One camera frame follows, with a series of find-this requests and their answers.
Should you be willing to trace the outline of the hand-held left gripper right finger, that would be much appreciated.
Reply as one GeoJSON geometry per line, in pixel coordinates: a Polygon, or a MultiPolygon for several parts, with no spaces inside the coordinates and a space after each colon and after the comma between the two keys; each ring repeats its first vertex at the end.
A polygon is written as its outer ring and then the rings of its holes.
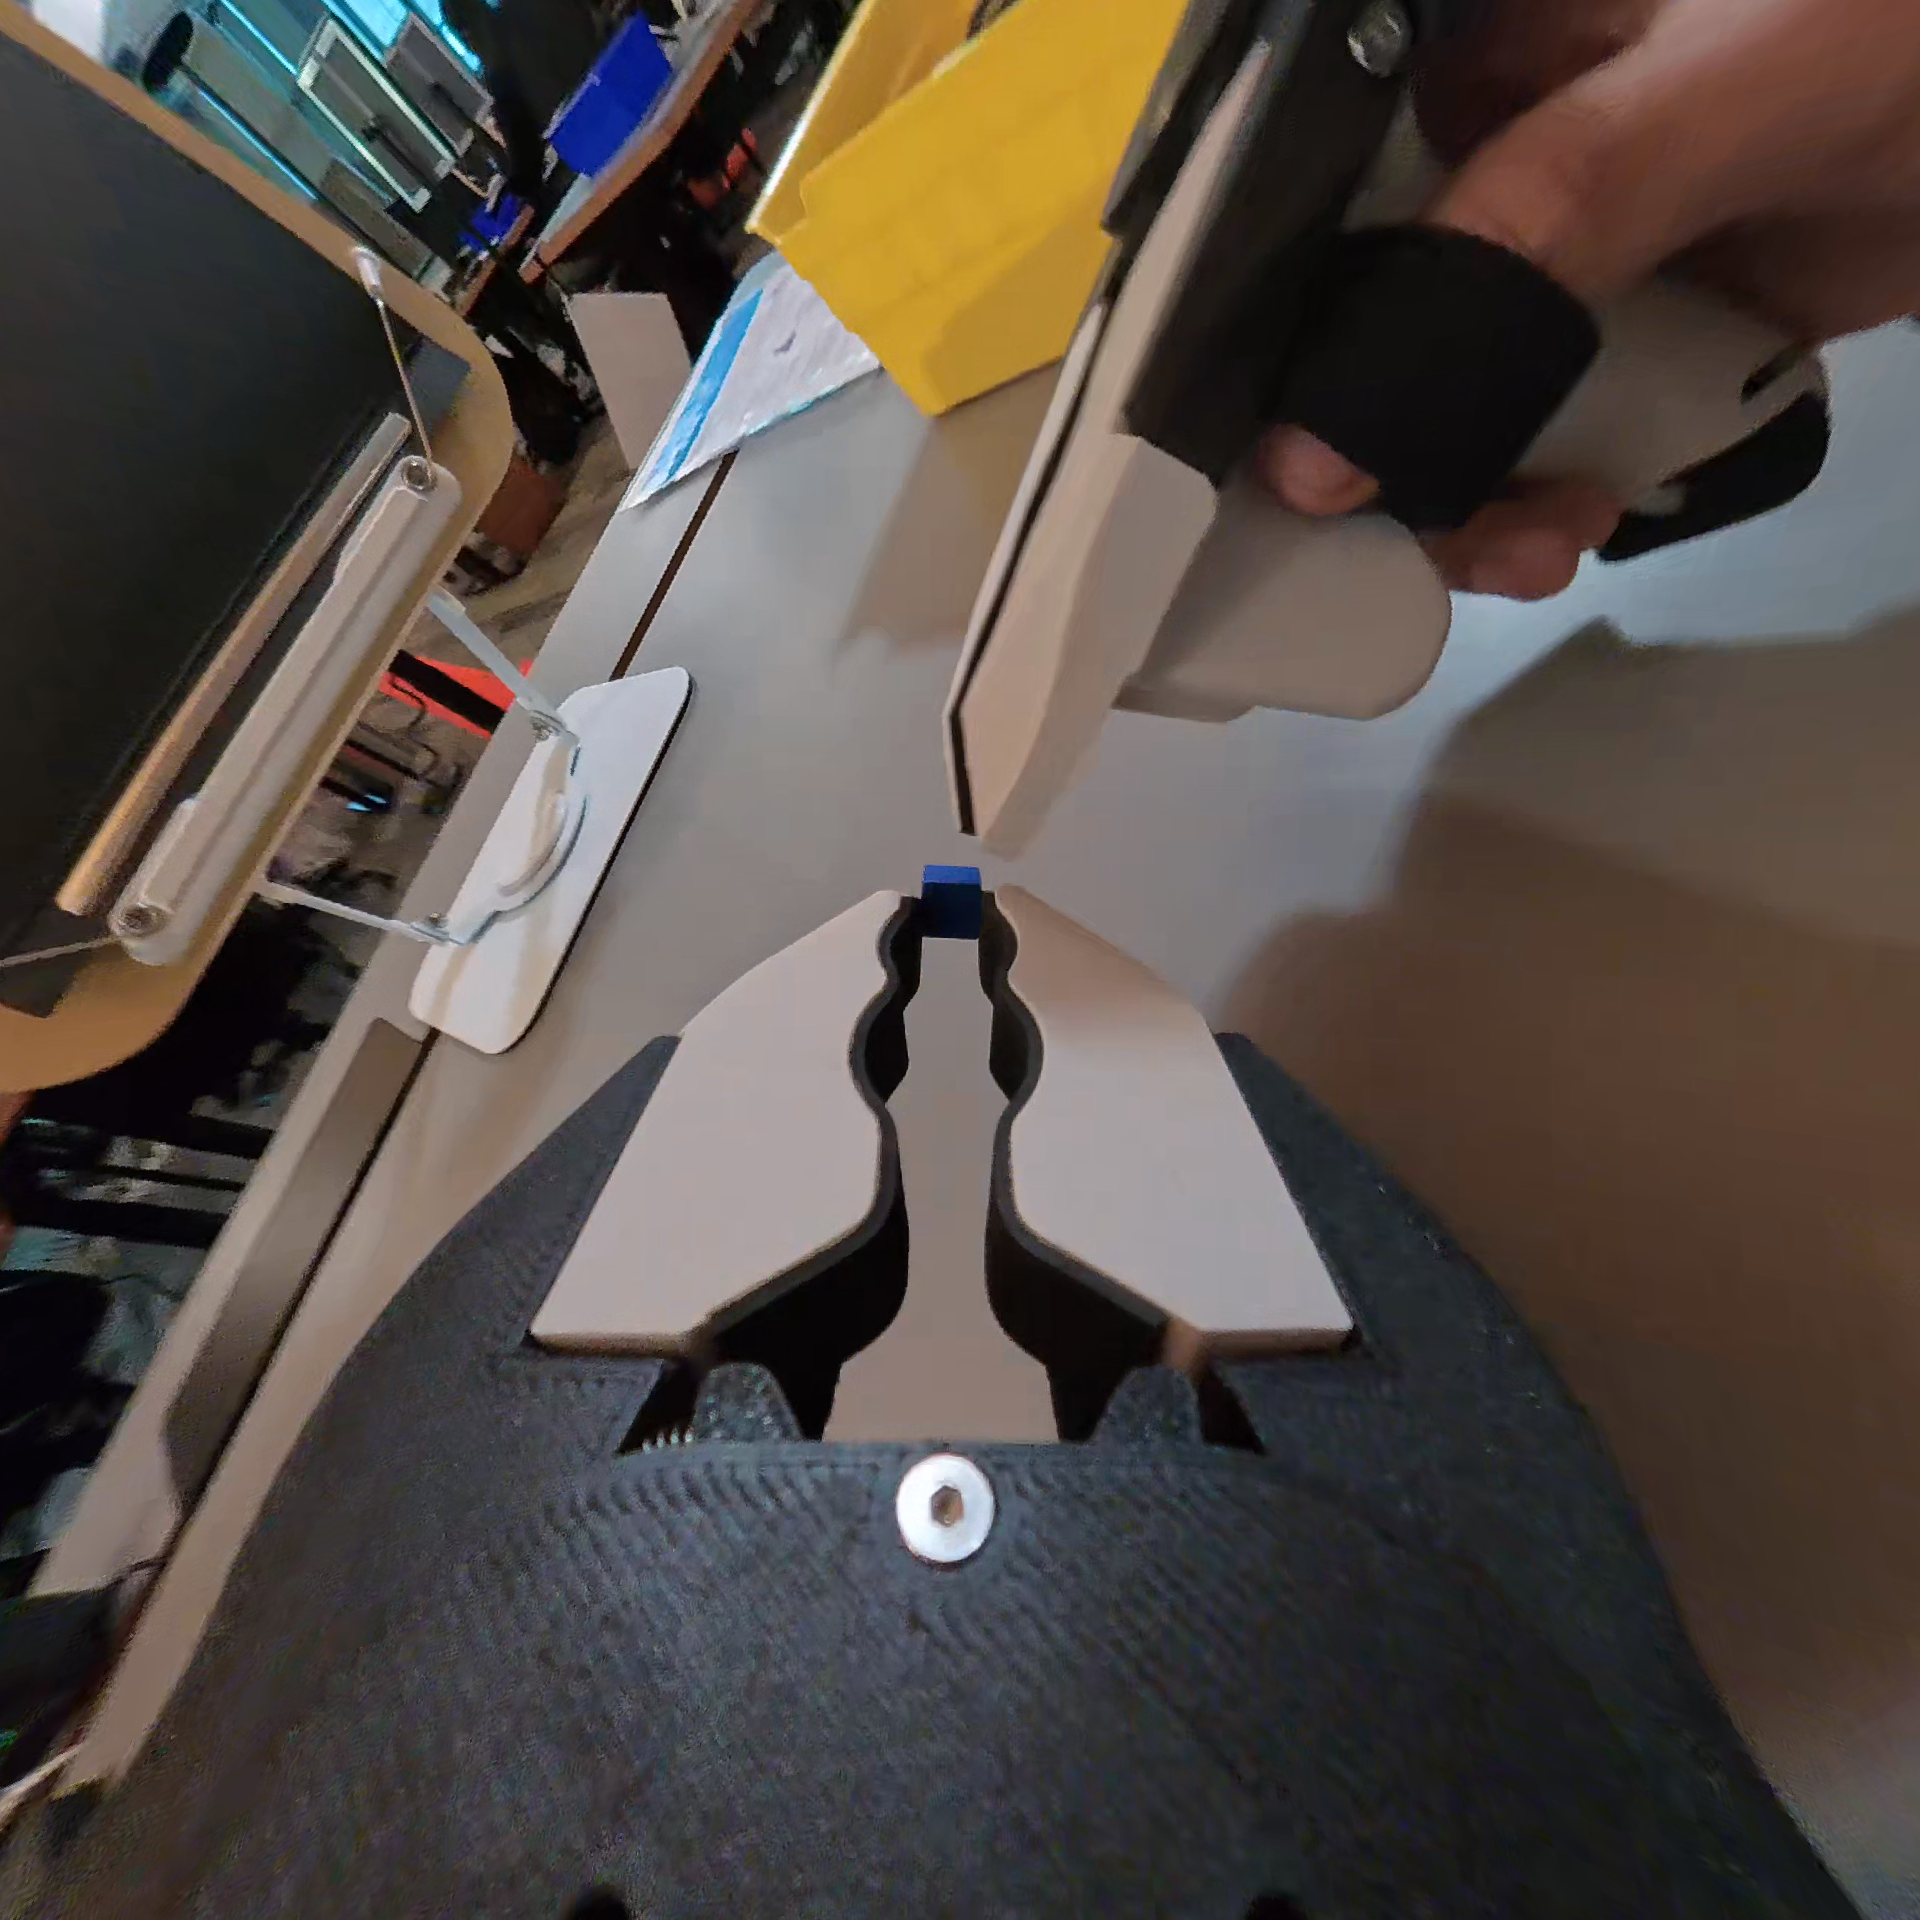
{"type": "Polygon", "coordinates": [[[1109,939],[1004,883],[983,922],[988,1280],[1051,1377],[1329,1353],[1352,1311],[1209,1021],[1109,939]]]}

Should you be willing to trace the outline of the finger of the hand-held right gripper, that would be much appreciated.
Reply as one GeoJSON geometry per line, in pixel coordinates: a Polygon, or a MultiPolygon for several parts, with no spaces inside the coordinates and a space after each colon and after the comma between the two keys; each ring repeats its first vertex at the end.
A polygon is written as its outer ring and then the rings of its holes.
{"type": "Polygon", "coordinates": [[[996,857],[1080,775],[1216,519],[1214,481],[1119,425],[1142,334],[1117,303],[1072,336],[948,686],[953,817],[996,857]]]}

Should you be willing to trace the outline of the white blue printed paper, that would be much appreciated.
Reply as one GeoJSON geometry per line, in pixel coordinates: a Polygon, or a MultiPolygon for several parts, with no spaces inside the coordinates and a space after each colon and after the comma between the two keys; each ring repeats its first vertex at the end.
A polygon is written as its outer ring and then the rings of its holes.
{"type": "Polygon", "coordinates": [[[790,262],[764,255],[692,361],[617,510],[635,510],[876,373],[878,353],[790,262]]]}

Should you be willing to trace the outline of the long wooden table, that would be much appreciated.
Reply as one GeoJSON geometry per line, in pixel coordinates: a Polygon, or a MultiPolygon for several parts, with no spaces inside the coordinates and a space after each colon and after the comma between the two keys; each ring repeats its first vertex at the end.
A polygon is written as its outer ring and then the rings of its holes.
{"type": "Polygon", "coordinates": [[[755,31],[773,2],[712,2],[680,37],[680,59],[635,130],[591,176],[575,176],[557,207],[519,254],[517,274],[535,285],[587,231],[668,153],[703,101],[743,34],[755,31]]]}

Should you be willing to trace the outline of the yellow plastic bin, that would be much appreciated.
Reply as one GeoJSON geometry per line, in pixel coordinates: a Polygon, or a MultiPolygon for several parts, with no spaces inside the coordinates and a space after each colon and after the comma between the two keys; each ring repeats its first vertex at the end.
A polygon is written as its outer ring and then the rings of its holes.
{"type": "Polygon", "coordinates": [[[1185,7],[856,5],[750,231],[924,415],[1059,361],[1185,7]]]}

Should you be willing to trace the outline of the person's right hand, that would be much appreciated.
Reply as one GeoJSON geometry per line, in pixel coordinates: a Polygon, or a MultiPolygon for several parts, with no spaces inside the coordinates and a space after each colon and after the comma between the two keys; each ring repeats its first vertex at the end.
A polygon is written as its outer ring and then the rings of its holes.
{"type": "Polygon", "coordinates": [[[1583,303],[1673,271],[1800,344],[1915,319],[1915,2],[1469,5],[1414,88],[1424,218],[1583,303]]]}

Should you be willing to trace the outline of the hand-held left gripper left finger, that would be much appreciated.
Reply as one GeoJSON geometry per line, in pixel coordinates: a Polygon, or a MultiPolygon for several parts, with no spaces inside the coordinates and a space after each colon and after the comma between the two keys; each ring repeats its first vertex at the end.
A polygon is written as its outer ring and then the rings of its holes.
{"type": "Polygon", "coordinates": [[[855,1065],[908,897],[876,890],[764,957],[678,1032],[531,1322],[552,1353],[692,1360],[879,1206],[879,1094],[855,1065]]]}

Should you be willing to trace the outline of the grey divider panel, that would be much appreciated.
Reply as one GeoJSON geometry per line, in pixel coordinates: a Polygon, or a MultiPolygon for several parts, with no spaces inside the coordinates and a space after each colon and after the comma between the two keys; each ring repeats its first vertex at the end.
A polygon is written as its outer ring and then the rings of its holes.
{"type": "Polygon", "coordinates": [[[644,466],[688,381],[691,351],[671,301],[654,291],[587,291],[566,298],[614,443],[629,472],[644,466]]]}

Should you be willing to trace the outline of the blue plastic bin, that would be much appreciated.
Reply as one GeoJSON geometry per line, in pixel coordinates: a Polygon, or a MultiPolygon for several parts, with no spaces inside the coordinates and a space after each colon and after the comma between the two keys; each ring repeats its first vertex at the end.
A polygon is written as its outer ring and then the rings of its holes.
{"type": "Polygon", "coordinates": [[[591,62],[547,130],[557,162],[596,176],[643,126],[673,78],[670,46],[647,14],[631,15],[591,62]]]}

